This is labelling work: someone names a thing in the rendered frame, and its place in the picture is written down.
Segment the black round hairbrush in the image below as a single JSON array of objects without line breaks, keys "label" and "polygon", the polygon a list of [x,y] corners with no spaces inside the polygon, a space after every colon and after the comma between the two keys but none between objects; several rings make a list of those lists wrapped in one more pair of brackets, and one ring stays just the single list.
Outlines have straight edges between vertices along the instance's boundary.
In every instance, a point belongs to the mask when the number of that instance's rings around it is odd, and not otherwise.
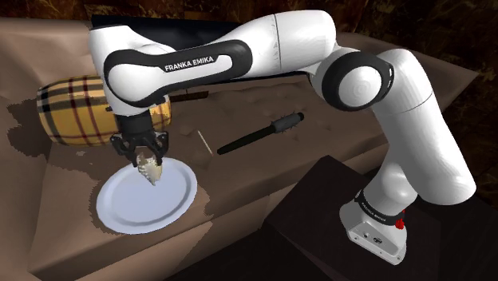
[{"label": "black round hairbrush", "polygon": [[298,123],[300,123],[303,120],[304,120],[303,113],[292,113],[280,117],[278,120],[272,121],[267,127],[259,129],[253,133],[249,133],[246,136],[240,137],[239,139],[234,140],[231,143],[218,148],[217,153],[219,155],[223,155],[232,152],[238,148],[242,148],[243,146],[259,141],[264,137],[270,136],[271,134],[284,133],[288,129],[294,128]]}]

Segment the white round plate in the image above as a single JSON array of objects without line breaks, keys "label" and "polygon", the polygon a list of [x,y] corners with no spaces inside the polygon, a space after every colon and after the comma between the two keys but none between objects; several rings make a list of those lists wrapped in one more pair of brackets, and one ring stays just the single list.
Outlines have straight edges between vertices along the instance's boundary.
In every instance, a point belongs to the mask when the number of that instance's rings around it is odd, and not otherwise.
[{"label": "white round plate", "polygon": [[115,172],[98,192],[98,219],[128,235],[154,232],[178,220],[195,199],[196,175],[184,162],[168,157],[162,169],[155,184],[130,164]]}]

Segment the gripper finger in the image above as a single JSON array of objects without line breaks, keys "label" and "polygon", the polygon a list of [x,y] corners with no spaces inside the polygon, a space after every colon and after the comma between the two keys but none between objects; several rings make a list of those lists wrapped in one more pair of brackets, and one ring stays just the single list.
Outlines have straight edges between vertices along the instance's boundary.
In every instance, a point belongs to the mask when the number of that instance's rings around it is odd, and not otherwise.
[{"label": "gripper finger", "polygon": [[156,165],[161,166],[162,159],[168,151],[168,136],[154,137],[148,147],[155,156]]},{"label": "gripper finger", "polygon": [[124,156],[132,164],[133,167],[137,166],[137,154],[135,152],[135,145],[127,148],[122,141],[114,141],[113,147],[119,156]]}]

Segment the yellow plaid cushion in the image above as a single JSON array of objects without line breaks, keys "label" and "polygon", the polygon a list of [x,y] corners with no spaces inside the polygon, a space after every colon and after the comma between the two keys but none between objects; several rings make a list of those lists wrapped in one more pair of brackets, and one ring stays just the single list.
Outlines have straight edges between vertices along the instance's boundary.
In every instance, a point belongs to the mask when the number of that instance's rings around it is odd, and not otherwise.
[{"label": "yellow plaid cushion", "polygon": [[37,110],[43,129],[55,143],[100,146],[121,134],[96,75],[70,77],[39,88]]}]

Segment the pale spiky shell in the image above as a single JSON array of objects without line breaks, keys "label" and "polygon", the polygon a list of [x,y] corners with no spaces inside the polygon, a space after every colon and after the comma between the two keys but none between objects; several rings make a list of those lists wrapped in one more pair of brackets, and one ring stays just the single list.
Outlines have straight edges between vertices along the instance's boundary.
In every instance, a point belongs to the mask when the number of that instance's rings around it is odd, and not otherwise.
[{"label": "pale spiky shell", "polygon": [[142,152],[136,157],[138,172],[152,185],[161,178],[162,165],[155,156],[146,157]]}]

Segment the thin pale wooden stick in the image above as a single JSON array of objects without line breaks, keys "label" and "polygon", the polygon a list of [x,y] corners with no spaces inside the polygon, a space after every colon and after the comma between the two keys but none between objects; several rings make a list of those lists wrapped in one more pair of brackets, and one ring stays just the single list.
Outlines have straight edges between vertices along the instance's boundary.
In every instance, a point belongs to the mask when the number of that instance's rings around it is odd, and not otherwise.
[{"label": "thin pale wooden stick", "polygon": [[209,144],[206,142],[206,140],[205,140],[205,138],[204,138],[204,136],[203,136],[202,132],[201,132],[201,131],[199,131],[199,130],[197,130],[197,133],[198,133],[198,135],[199,135],[200,139],[202,140],[202,142],[203,142],[203,144],[204,144],[205,148],[206,148],[206,149],[208,150],[208,152],[210,153],[210,155],[211,155],[211,156],[214,156],[214,153],[213,153],[213,151],[211,150],[211,148],[210,148]]}]

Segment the brown sofa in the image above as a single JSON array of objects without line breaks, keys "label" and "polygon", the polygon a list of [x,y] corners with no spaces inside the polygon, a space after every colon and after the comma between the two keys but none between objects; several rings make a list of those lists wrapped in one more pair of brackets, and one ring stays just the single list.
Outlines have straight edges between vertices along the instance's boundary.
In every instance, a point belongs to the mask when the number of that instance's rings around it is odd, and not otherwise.
[{"label": "brown sofa", "polygon": [[[331,108],[302,74],[211,85],[172,106],[168,154],[197,176],[192,206],[157,232],[117,235],[94,205],[125,159],[53,143],[36,109],[40,87],[94,73],[88,40],[88,22],[0,18],[0,281],[161,279],[253,231],[321,156],[365,170],[385,155],[370,111]],[[292,113],[304,114],[294,128],[217,153]]]}]

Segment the dark robot stand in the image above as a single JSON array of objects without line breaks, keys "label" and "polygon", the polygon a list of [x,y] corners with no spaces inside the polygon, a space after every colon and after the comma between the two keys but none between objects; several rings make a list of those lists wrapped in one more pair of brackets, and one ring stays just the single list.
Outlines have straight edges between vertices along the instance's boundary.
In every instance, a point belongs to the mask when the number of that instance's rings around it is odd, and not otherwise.
[{"label": "dark robot stand", "polygon": [[407,252],[391,265],[351,242],[339,208],[367,179],[320,159],[256,233],[165,281],[498,281],[498,211],[478,197],[405,215]]}]

